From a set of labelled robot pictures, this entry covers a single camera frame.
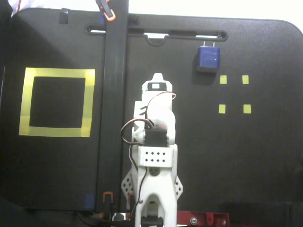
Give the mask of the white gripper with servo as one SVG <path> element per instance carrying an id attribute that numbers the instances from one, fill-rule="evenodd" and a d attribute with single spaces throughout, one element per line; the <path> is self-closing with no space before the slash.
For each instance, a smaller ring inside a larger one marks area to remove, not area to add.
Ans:
<path id="1" fill-rule="evenodd" d="M 175 94 L 172 90 L 172 84 L 167 81 L 163 80 L 162 73 L 154 73 L 152 80 L 146 81 L 142 85 L 142 102 L 148 103 L 151 99 L 153 101 L 158 100 L 173 100 Z"/>

